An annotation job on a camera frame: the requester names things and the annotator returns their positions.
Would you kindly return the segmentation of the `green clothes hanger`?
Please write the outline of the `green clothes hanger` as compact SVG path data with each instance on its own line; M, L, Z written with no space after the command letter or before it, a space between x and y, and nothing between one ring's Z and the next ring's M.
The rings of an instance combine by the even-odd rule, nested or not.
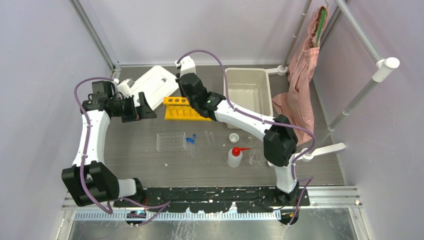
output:
M327 16L327 8L322 7L320 9L319 22L318 22L318 25L317 25L317 28L316 28L316 31L315 31L315 36L316 36L315 44L314 44L315 47L319 46L322 30L323 30L324 23L325 23L325 20L326 20L326 16Z

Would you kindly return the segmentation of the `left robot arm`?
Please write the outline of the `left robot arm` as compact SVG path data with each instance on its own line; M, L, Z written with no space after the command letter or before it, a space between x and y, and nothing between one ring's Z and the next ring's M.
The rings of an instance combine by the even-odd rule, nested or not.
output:
M115 200L141 206L146 193L140 180L118 179L105 164L106 135L112 118L129 123L154 119L157 115L144 92L135 91L132 79L92 77L85 81L91 82L92 89L86 100L78 97L81 82L73 91L82 118L80 143L71 167L62 170L61 179L79 207L97 205L111 214L111 202Z

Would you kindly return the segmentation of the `beige plastic bin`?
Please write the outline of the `beige plastic bin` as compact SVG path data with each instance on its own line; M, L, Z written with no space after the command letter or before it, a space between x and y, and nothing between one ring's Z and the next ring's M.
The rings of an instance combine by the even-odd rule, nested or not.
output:
M265 116L273 116L269 74L263 68L225 69L223 95L236 105Z

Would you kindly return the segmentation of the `yellow test tube rack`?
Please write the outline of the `yellow test tube rack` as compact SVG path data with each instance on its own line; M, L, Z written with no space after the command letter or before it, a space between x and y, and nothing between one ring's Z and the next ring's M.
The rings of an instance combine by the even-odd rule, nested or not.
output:
M210 118L200 116L189 104L185 97L168 96L164 97L165 120L178 121L211 121Z

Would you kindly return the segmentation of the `clear glass test tube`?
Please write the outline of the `clear glass test tube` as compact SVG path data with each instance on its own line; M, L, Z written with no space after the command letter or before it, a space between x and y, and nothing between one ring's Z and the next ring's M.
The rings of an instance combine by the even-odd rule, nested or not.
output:
M214 146L215 145L215 136L214 136L214 133L212 131L205 130L204 131L204 135L205 135L207 144L209 146Z

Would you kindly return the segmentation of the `small white cup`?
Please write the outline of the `small white cup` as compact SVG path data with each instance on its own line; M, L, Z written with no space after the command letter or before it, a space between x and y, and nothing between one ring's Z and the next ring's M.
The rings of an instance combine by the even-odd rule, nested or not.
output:
M228 136L228 139L231 143L235 144L240 140L240 136L233 132Z

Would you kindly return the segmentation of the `clear acrylic tube tray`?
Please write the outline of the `clear acrylic tube tray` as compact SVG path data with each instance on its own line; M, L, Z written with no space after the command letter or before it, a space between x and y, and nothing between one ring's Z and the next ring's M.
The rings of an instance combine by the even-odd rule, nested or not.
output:
M172 152L186 150L186 133L158 133L156 135L156 150L158 152Z

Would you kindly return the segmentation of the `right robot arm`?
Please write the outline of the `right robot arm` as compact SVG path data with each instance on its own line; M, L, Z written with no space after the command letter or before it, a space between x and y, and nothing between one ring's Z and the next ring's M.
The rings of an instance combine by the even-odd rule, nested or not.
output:
M299 180L295 163L301 157L296 153L298 138L286 116L262 116L234 104L229 98L208 91L195 73L177 74L176 83L189 105L202 117L233 125L255 136L263 143L265 159L274 167L277 198L283 205L291 205L298 198Z

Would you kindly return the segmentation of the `small glass beaker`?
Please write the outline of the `small glass beaker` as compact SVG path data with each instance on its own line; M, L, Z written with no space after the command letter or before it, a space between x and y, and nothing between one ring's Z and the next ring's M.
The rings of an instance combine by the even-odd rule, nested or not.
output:
M246 142L248 145L254 145L256 143L256 137L250 133L246 138Z

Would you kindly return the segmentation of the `aluminium frame rail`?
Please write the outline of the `aluminium frame rail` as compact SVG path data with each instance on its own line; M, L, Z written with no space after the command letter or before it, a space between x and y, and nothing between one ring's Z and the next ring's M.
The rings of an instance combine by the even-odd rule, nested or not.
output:
M79 207L67 194L62 204L63 211L74 211L76 220L125 220L132 224L152 219L153 221L250 221L250 220L279 220L284 223L296 221L294 213L299 214L301 210L341 210L347 209L352 212L363 207L358 191L352 186L326 186L308 187L307 196L309 206L283 207L280 210L273 209L271 212L260 213L237 213L233 204L228 212L224 213L192 213L189 210L183 213L165 212L164 210L148 209L133 205L130 202L119 201L113 207L113 213L108 214L95 205Z

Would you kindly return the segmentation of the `pink cloth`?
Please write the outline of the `pink cloth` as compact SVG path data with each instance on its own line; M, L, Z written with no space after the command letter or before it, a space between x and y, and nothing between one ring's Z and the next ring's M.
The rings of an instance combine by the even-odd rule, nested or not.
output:
M327 9L322 32L328 24L329 12L324 5L313 12L306 29L306 36L297 48L288 65L288 91L272 98L272 106L278 114L289 119L291 125L314 132L315 117L311 102L310 82L318 63L320 44L315 47L316 30L321 8Z

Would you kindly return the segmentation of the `white garment rack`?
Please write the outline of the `white garment rack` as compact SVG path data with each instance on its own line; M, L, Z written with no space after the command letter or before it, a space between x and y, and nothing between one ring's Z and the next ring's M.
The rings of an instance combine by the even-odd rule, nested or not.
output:
M337 143L328 145L325 147L319 147L330 135L336 130L344 119L346 119L353 110L360 104L360 102L366 98L367 95L381 82L383 82L395 69L400 66L400 60L396 57L383 58L377 51L372 41L368 38L367 34L362 29L354 17L351 9L349 8L348 0L336 0L337 5L335 18L338 18L340 14L343 14L346 21L349 23L358 39L362 43L363 47L372 58L373 66L366 66L370 63L370 60L362 59L358 53L351 53L351 60L347 60L343 65L334 63L332 66L335 72L343 74L344 77L349 77L351 80L353 77L364 77L368 73L369 80L365 86L356 94L356 96L350 101L348 105L337 115L337 117L327 126L324 133L319 139L313 139L312 145L309 148L303 149L300 153L293 153L288 161L288 166L293 167L295 162L298 160L310 161L318 155L325 155L329 153L335 153L346 148L344 143Z

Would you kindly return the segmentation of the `white red wash bottle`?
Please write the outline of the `white red wash bottle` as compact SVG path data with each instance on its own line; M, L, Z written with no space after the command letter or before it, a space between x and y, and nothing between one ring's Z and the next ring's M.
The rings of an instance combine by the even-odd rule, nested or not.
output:
M228 151L227 164L231 168L237 168L243 158L243 151L250 150L248 147L233 147Z

